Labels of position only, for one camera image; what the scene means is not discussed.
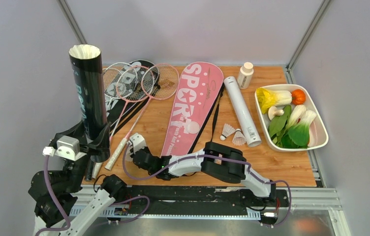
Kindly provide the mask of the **black shuttlecock tube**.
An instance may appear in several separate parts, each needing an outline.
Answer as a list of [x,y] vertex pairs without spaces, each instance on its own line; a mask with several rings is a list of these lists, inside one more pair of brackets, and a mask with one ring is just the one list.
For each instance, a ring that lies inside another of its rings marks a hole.
[[69,55],[87,137],[94,140],[109,123],[106,115],[102,59],[76,59]]

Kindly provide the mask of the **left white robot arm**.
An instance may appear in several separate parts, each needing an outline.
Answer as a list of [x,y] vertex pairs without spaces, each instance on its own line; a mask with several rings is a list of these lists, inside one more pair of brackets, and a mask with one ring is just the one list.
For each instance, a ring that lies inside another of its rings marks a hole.
[[125,201],[127,184],[118,176],[110,175],[81,213],[73,220],[68,218],[78,200],[74,194],[82,190],[91,156],[109,155],[109,128],[108,123],[89,143],[81,121],[55,134],[43,149],[43,170],[32,177],[28,190],[35,201],[35,236],[81,236],[107,207]]

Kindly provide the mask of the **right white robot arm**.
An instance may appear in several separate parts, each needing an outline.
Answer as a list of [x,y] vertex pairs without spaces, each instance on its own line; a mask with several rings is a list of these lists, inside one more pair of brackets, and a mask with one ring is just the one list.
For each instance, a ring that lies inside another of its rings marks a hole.
[[188,173],[202,172],[230,184],[242,184],[255,195],[260,204],[271,205],[277,199],[276,184],[288,183],[262,177],[243,156],[243,152],[219,143],[207,142],[197,152],[185,155],[152,155],[148,147],[132,147],[130,156],[149,177],[165,181]]

